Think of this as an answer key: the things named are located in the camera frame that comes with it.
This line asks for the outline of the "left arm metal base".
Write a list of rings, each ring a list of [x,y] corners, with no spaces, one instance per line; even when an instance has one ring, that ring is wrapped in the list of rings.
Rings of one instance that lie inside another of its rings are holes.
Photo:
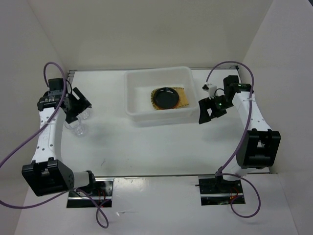
[[[96,178],[96,188],[87,194],[102,208],[112,207],[113,178]],[[68,193],[67,208],[95,208],[91,200],[82,192],[77,190]]]

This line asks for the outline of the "woven bamboo tray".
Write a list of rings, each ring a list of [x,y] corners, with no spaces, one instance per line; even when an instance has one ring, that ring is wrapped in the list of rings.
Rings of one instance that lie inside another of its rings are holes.
[[[178,108],[182,108],[184,106],[188,106],[189,105],[189,101],[188,101],[187,96],[185,94],[184,88],[183,87],[171,87],[171,88],[176,90],[178,92],[178,94],[179,94],[179,103],[178,103],[178,105],[174,109],[178,109]],[[151,94],[150,94],[151,104],[152,104],[154,109],[156,109],[156,110],[163,110],[163,109],[158,108],[152,101],[153,94],[155,93],[156,90],[157,89],[154,89],[151,92]]]

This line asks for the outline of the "right arm metal base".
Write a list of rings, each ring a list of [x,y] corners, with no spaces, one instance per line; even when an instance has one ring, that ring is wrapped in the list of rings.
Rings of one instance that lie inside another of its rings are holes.
[[[202,206],[245,204],[240,180],[227,181],[222,176],[200,176],[195,185],[199,188]]]

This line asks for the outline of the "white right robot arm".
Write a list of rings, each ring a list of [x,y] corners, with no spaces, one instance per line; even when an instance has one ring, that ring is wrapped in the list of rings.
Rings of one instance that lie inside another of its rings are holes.
[[[199,101],[199,124],[210,122],[234,107],[244,127],[243,135],[234,153],[216,172],[214,187],[226,192],[231,181],[239,180],[248,173],[273,166],[278,152],[281,135],[265,121],[255,100],[253,85],[240,83],[238,76],[223,79],[223,95],[210,83],[203,86],[208,97]]]

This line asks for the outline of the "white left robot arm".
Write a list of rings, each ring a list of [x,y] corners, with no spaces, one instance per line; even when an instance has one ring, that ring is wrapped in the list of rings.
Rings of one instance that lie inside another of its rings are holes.
[[[92,105],[78,88],[68,91],[62,78],[50,79],[48,88],[37,103],[43,130],[31,163],[22,167],[22,176],[37,196],[76,188],[85,195],[93,195],[97,191],[94,174],[90,170],[74,172],[61,157],[64,124],[77,121],[78,116]]]

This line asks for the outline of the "clear plastic bin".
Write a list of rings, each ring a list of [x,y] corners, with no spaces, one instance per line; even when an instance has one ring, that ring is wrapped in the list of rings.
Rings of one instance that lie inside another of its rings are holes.
[[[125,112],[138,126],[197,122],[199,105],[188,67],[131,70],[124,75]]]

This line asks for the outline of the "clear plastic cup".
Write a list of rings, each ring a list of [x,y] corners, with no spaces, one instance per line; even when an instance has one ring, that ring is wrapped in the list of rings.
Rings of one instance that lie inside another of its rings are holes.
[[[72,123],[64,123],[64,126],[66,129],[68,129],[72,134],[83,137],[86,135],[87,131],[85,129],[85,126],[82,124],[81,120],[76,120]]]
[[[82,120],[86,120],[89,119],[91,117],[91,112],[92,112],[92,108],[86,108],[80,115],[79,117]]]

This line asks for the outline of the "black round plate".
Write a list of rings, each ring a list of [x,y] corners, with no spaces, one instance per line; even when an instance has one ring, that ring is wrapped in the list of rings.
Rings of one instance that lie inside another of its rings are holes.
[[[173,109],[179,103],[179,94],[173,88],[159,88],[153,94],[152,101],[160,109]]]

